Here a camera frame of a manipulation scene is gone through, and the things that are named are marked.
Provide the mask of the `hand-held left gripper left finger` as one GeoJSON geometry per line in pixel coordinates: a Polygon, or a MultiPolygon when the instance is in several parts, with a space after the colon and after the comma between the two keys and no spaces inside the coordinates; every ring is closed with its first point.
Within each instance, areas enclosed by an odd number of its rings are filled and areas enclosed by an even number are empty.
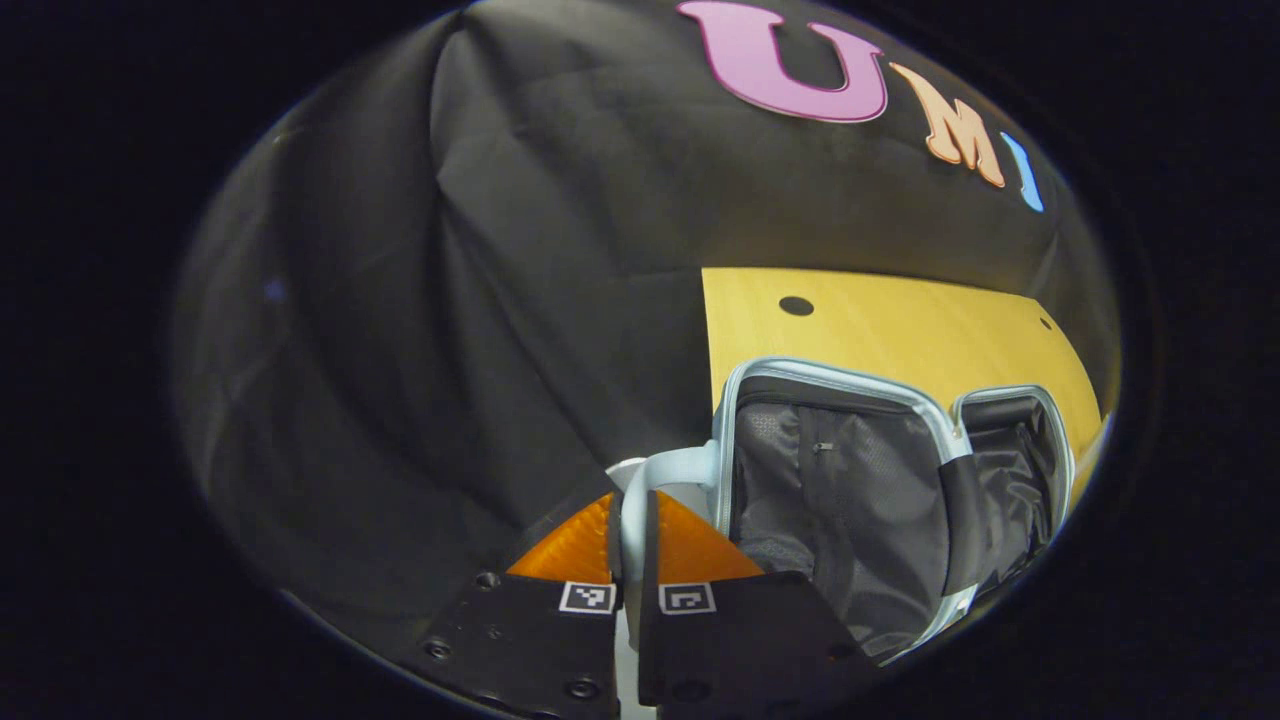
{"type": "Polygon", "coordinates": [[[431,620],[419,674],[521,719],[617,719],[618,492],[483,569],[431,620]]]}

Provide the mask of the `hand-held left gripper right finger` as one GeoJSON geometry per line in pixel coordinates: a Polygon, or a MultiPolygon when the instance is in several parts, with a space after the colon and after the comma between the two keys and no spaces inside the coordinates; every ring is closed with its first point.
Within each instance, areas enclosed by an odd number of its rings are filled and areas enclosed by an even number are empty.
{"type": "Polygon", "coordinates": [[[700,516],[645,497],[637,698],[659,715],[819,715],[882,680],[815,585],[763,573],[700,516]]]}

